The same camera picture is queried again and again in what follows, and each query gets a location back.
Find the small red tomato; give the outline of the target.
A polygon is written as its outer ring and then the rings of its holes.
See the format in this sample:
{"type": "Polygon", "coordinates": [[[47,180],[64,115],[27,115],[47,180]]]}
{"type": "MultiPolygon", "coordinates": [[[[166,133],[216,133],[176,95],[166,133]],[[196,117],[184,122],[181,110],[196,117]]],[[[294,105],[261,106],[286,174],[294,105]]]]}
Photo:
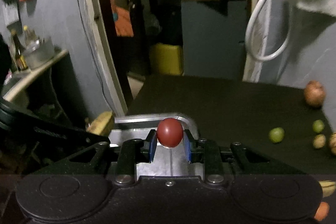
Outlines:
{"type": "Polygon", "coordinates": [[[157,127],[159,143],[166,148],[174,148],[183,139],[183,127],[179,120],[166,118],[159,122],[157,127]]]}

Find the green lime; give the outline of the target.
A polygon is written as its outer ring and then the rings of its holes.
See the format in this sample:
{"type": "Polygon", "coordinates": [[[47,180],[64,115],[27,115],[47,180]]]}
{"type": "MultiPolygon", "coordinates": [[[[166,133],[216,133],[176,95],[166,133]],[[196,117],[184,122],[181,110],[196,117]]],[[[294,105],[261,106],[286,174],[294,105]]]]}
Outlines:
{"type": "Polygon", "coordinates": [[[312,128],[315,133],[320,134],[321,132],[323,132],[325,124],[322,120],[319,119],[313,122],[312,128]]]}
{"type": "Polygon", "coordinates": [[[284,129],[281,127],[273,128],[269,132],[269,139],[272,143],[280,143],[284,139],[284,129]]]}

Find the small tan round fruit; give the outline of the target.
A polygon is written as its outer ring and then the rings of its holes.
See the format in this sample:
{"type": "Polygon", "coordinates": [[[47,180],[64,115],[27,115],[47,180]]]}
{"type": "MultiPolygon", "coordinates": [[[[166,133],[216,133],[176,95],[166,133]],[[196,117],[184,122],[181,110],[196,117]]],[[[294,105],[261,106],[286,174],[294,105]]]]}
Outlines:
{"type": "Polygon", "coordinates": [[[321,149],[326,144],[326,136],[324,134],[318,134],[313,140],[314,149],[321,149]]]}

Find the long yellow-green banana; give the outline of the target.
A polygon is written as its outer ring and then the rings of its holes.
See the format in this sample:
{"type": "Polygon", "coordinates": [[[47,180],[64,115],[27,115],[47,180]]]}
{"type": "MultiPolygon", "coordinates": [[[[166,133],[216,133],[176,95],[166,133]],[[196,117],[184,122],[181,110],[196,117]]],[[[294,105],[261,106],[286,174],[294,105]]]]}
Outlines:
{"type": "Polygon", "coordinates": [[[336,191],[336,182],[331,180],[319,181],[322,188],[323,198],[331,196],[336,191]]]}

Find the orange round fruit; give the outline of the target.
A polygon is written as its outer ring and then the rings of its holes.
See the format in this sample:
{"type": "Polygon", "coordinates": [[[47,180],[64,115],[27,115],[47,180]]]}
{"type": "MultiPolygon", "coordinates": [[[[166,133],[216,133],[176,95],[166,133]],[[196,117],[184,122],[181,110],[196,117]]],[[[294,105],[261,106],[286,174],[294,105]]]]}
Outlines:
{"type": "Polygon", "coordinates": [[[324,220],[327,217],[329,210],[330,210],[329,204],[327,202],[321,202],[318,210],[316,211],[314,219],[316,219],[319,222],[324,220]]]}

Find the short banana on tray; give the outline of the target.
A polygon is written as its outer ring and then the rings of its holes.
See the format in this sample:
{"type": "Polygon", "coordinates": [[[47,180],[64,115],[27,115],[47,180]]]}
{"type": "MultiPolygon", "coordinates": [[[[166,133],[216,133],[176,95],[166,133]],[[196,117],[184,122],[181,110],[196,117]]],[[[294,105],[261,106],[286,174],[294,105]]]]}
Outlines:
{"type": "Polygon", "coordinates": [[[99,136],[108,136],[114,128],[114,118],[114,112],[105,111],[88,125],[86,132],[99,136]]]}

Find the yellow plastic container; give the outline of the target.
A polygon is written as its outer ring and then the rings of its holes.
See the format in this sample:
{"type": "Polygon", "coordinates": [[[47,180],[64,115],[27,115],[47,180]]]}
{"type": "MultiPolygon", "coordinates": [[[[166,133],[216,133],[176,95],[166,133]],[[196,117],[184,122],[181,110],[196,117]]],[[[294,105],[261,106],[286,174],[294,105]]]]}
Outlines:
{"type": "Polygon", "coordinates": [[[151,49],[151,64],[155,72],[162,75],[183,74],[183,50],[181,46],[156,44],[151,49]]]}

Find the reddish brown pomegranate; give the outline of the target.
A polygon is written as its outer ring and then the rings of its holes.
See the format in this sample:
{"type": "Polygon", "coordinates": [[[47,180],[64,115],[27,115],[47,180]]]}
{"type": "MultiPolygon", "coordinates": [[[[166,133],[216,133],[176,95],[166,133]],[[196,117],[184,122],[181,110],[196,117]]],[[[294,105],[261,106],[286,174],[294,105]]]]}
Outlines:
{"type": "Polygon", "coordinates": [[[319,81],[311,80],[303,91],[305,101],[308,105],[321,107],[325,101],[326,91],[319,81]]]}

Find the orange cloth in doorway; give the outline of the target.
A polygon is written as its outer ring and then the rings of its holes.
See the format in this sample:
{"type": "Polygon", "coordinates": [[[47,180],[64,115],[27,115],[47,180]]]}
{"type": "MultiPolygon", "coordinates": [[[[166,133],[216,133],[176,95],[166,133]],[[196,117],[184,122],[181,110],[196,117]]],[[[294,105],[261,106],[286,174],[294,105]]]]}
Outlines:
{"type": "Polygon", "coordinates": [[[114,0],[110,0],[110,3],[117,36],[133,37],[134,33],[131,25],[129,11],[118,7],[114,0]]]}

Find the metal pot on shelf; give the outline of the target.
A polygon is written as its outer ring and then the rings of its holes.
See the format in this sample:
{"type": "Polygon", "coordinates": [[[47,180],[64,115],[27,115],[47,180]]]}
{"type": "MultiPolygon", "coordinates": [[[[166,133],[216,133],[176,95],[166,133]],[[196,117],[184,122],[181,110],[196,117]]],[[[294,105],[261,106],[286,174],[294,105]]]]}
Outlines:
{"type": "Polygon", "coordinates": [[[37,69],[52,59],[55,55],[55,47],[50,37],[39,39],[31,43],[23,52],[27,66],[37,69]]]}

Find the brown glass bottle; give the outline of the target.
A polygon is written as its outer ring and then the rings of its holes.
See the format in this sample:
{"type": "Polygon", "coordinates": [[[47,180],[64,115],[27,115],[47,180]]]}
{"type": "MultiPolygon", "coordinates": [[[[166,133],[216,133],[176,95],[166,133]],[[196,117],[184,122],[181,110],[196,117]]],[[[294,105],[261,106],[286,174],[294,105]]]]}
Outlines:
{"type": "Polygon", "coordinates": [[[11,38],[15,46],[15,61],[18,66],[18,69],[20,71],[25,71],[26,69],[28,69],[27,63],[23,56],[23,52],[25,51],[25,48],[21,45],[21,42],[19,41],[19,38],[17,36],[17,32],[15,29],[11,30],[11,38]]]}

